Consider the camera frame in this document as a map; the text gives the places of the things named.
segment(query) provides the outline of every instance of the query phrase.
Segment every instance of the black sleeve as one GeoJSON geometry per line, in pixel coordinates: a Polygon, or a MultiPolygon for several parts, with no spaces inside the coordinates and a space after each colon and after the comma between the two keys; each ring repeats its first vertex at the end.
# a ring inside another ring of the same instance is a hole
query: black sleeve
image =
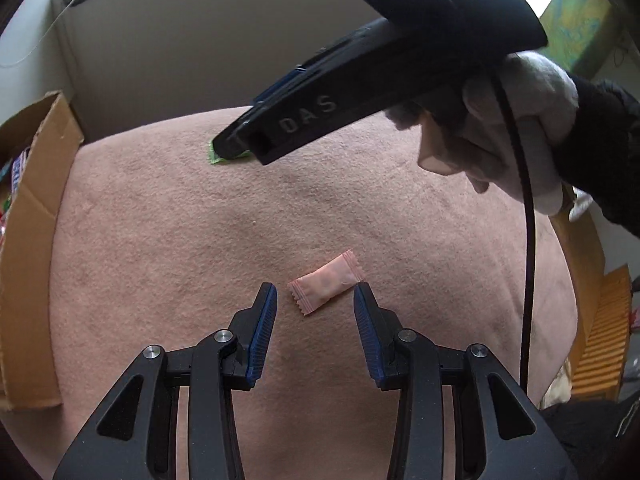
{"type": "Polygon", "coordinates": [[[640,238],[640,104],[612,82],[570,76],[579,108],[569,136],[554,148],[558,173],[640,238]]]}

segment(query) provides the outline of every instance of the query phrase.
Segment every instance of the pink blanket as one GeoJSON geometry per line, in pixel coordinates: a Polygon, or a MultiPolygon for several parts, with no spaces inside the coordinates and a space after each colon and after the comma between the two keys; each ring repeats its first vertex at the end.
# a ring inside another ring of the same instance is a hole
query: pink blanket
{"type": "MultiPolygon", "coordinates": [[[[398,395],[368,377],[350,292],[303,317],[286,288],[347,249],[380,305],[405,326],[454,348],[484,342],[516,375],[525,261],[519,203],[495,188],[478,196],[464,176],[421,170],[418,131],[398,133],[381,115],[266,168],[255,160],[209,165],[208,140],[239,113],[152,124],[78,153],[51,264],[65,404],[2,415],[45,479],[145,346],[196,344],[250,306],[263,281],[279,293],[264,375],[251,393],[234,394],[247,478],[384,478],[398,395]]],[[[569,273],[541,216],[535,298],[530,397],[538,402],[576,330],[569,273]]]]}

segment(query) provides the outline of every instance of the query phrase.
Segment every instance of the white string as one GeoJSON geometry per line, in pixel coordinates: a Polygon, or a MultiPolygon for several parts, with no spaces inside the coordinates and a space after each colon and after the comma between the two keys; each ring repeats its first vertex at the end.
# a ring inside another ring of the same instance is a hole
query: white string
{"type": "Polygon", "coordinates": [[[54,25],[56,25],[56,23],[58,22],[58,20],[60,19],[60,17],[62,17],[62,15],[66,12],[66,10],[71,7],[74,4],[75,0],[71,0],[68,5],[62,9],[62,12],[60,12],[59,15],[56,16],[56,19],[53,20],[53,22],[51,23],[51,25],[49,25],[49,28],[45,31],[45,33],[42,35],[42,37],[38,40],[38,43],[36,43],[36,45],[30,50],[28,51],[28,53],[26,54],[26,56],[24,56],[23,58],[19,59],[18,61],[14,61],[12,63],[2,63],[0,62],[0,68],[13,68],[15,66],[20,65],[20,63],[23,63],[25,60],[27,60],[29,58],[29,56],[31,54],[33,54],[36,49],[42,44],[42,42],[44,41],[44,39],[47,37],[47,34],[50,33],[51,29],[54,27],[54,25]]]}

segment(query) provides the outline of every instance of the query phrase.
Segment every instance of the corrugated cardboard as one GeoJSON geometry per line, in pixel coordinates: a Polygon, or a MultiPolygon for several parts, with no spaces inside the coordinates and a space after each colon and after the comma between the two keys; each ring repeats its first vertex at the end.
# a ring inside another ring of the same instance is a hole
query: corrugated cardboard
{"type": "Polygon", "coordinates": [[[31,144],[0,249],[2,409],[62,403],[49,332],[49,267],[62,193],[83,140],[60,92],[0,126],[0,165],[31,144]]]}

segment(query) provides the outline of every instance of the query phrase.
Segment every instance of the pink candy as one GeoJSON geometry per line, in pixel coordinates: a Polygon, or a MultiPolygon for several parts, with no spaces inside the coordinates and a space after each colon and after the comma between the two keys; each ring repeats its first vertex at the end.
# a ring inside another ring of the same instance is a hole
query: pink candy
{"type": "Polygon", "coordinates": [[[353,251],[348,250],[318,270],[289,283],[302,314],[307,316],[334,296],[364,280],[353,251]]]}

